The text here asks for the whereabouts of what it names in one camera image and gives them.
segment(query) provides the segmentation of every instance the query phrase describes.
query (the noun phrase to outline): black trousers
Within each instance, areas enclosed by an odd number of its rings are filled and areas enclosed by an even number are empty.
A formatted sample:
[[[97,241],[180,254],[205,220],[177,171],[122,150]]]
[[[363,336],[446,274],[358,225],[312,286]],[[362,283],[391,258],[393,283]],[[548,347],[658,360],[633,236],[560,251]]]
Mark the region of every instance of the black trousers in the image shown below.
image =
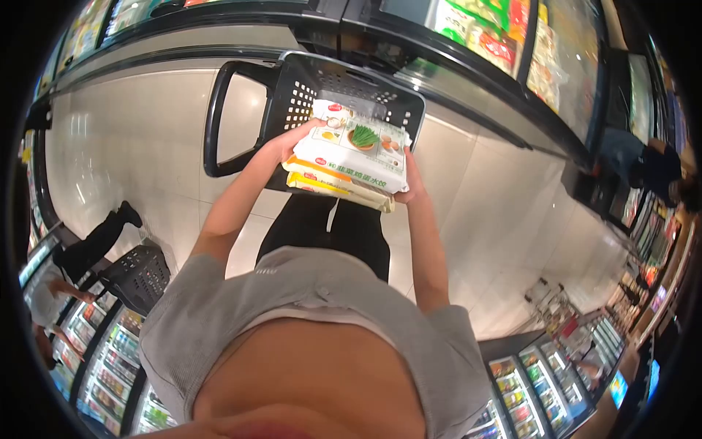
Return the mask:
[[[126,223],[121,211],[110,212],[107,218],[82,241],[71,244],[53,255],[53,262],[66,270],[73,283],[80,280],[112,248]]]
[[[333,249],[357,257],[387,282],[390,248],[380,227],[380,212],[340,199],[331,232],[327,232],[326,222],[335,203],[332,197],[292,194],[263,238],[256,263],[286,245]]]

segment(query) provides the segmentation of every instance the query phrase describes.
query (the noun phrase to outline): shopping basket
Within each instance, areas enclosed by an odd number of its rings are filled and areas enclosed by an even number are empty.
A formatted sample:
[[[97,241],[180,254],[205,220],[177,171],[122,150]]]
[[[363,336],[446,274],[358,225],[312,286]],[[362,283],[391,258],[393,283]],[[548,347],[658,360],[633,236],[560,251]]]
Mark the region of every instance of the shopping basket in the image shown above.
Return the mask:
[[[263,84],[267,102],[253,148],[218,162],[222,109],[235,73]],[[203,163],[207,175],[221,177],[241,171],[264,143],[308,121],[315,99],[333,100],[360,114],[404,127],[413,140],[417,139],[426,108],[424,97],[415,90],[389,77],[321,55],[287,51],[274,67],[229,61],[217,73],[205,121]]]
[[[163,296],[171,271],[158,244],[144,240],[98,275],[124,305],[146,317]]]

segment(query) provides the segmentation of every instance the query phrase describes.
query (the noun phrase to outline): display screen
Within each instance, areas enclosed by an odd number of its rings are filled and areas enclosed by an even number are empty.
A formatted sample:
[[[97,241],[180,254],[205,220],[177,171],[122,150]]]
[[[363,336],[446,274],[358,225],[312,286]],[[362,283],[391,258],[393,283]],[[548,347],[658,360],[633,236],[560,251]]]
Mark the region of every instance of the display screen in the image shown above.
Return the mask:
[[[651,363],[651,383],[649,384],[649,397],[647,399],[647,402],[651,400],[651,396],[653,396],[656,392],[660,375],[661,366],[658,364],[657,361],[653,360],[653,362]]]
[[[651,309],[654,311],[654,313],[658,312],[658,309],[661,307],[661,304],[663,303],[663,300],[665,300],[665,296],[668,294],[668,290],[666,290],[663,285],[658,287],[658,291],[656,291],[656,297],[654,297],[653,302],[651,302]]]
[[[629,385],[626,383],[626,381],[624,381],[624,376],[620,371],[616,371],[614,379],[612,379],[612,382],[609,383],[609,392],[612,395],[612,399],[614,400],[617,410],[619,410],[619,407],[621,407],[621,403],[624,401],[624,396],[626,395],[626,391],[628,389]]]

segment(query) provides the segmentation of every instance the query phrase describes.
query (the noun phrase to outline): store aisle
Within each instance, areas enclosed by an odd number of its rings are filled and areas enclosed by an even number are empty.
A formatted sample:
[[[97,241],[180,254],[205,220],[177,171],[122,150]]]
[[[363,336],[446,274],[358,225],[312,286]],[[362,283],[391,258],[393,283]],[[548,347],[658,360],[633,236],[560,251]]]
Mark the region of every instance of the store aisle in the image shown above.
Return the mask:
[[[55,100],[46,161],[59,217],[80,237],[122,199],[144,218],[140,230],[126,226],[110,259],[149,237],[161,245],[175,274],[211,203],[234,178],[209,178],[201,164],[215,73],[140,74]],[[265,104],[262,86],[233,81],[237,93],[227,95],[220,159],[253,145]],[[478,338],[506,335],[528,320],[523,295],[539,277],[561,282],[582,311],[603,305],[625,252],[566,195],[559,181],[563,162],[519,150],[472,122],[462,125],[457,129],[429,113],[416,158],[446,247],[451,300],[470,311]],[[287,198],[282,192],[261,194],[232,250],[227,276],[253,268],[258,246]],[[390,284],[413,299],[406,209],[399,205],[382,222],[391,250]]]

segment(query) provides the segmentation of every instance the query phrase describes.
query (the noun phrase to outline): woman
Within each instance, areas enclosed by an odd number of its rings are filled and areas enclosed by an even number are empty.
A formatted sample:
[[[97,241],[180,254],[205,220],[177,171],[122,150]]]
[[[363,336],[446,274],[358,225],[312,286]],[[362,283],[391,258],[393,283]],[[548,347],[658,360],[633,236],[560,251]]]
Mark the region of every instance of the woman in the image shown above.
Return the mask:
[[[266,143],[219,197],[190,258],[148,315],[143,367],[179,423],[165,438],[459,438],[489,380],[468,312],[449,305],[444,251],[409,149],[417,305],[388,286],[380,213],[293,195],[252,273],[224,280],[234,242],[278,163],[314,126]]]

